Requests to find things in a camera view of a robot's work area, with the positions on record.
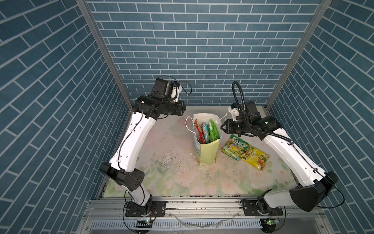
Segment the green Fox's Spring Tea candy bag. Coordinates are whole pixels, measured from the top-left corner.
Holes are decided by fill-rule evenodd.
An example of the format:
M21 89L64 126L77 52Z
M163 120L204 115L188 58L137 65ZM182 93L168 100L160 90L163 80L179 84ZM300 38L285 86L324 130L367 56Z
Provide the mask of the green Fox's Spring Tea candy bag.
M231 135L227 143L221 148L221 151L235 160L245 160L245 152L249 144L236 135Z

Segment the yellow-green snack packet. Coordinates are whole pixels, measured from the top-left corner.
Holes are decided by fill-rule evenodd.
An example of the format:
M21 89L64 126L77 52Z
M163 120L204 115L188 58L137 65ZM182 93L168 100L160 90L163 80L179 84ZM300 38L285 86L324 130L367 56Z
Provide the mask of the yellow-green snack packet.
M253 167L260 171L263 171L267 161L269 160L269 155L262 152L261 150L249 145L240 156L240 159L249 163Z

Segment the floral paper gift bag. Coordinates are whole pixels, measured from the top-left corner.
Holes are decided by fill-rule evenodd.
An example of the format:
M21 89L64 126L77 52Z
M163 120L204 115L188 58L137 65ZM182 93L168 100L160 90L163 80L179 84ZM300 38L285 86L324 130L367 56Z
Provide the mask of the floral paper gift bag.
M201 126L203 122L208 124L210 120L213 120L213 122L215 123L219 133L219 137L212 143L201 144L198 141L199 135L195 130L195 122L197 122L197 124ZM198 113L186 118L185 126L187 130L192 133L194 154L199 166L207 166L216 163L216 156L219 150L221 139L224 134L223 131L219 128L222 125L222 120L226 120L226 116L219 118L219 116L212 113Z

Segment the teal Fox's candy bag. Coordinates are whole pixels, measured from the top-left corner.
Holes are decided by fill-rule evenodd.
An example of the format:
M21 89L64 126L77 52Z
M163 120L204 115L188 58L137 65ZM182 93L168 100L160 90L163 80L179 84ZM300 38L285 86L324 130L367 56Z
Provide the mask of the teal Fox's candy bag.
M205 139L205 143L210 143L209 127L205 122L202 123L202 130L203 130L203 136L204 136L204 139Z

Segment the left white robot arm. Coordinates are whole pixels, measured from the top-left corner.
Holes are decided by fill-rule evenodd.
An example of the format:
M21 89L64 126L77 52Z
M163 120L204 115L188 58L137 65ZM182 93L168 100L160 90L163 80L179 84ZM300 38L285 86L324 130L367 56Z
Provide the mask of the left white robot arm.
M177 79L165 75L157 77L151 92L136 99L119 148L109 162L100 166L100 171L123 186L132 202L141 208L150 206L152 196L142 185L145 173L135 167L140 149L157 120L184 114L186 106L179 99L183 90Z

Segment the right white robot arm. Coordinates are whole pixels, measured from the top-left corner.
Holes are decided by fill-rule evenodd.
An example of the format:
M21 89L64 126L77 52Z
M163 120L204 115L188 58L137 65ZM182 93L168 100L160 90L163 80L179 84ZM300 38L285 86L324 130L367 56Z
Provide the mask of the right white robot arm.
M310 212L336 187L338 176L317 166L274 117L261 118L254 102L234 103L228 112L231 118L221 125L221 130L264 141L286 163L298 182L288 191L268 190L258 196L256 206L260 214L266 215L272 209L285 206L296 206Z

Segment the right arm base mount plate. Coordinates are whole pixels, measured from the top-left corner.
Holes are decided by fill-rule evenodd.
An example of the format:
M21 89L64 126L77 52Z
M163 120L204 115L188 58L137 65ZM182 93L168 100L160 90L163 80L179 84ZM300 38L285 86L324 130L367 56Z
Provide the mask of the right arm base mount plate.
M248 200L242 199L239 204L241 205L245 216L282 216L283 210L281 207L270 208L262 200Z

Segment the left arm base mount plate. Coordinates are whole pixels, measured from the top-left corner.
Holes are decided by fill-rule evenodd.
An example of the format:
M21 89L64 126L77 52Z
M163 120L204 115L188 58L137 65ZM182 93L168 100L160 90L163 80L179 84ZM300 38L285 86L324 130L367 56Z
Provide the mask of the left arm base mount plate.
M149 200L145 206L140 206L132 201L126 202L125 216L126 217L141 217L141 216L165 216L166 201L151 201Z

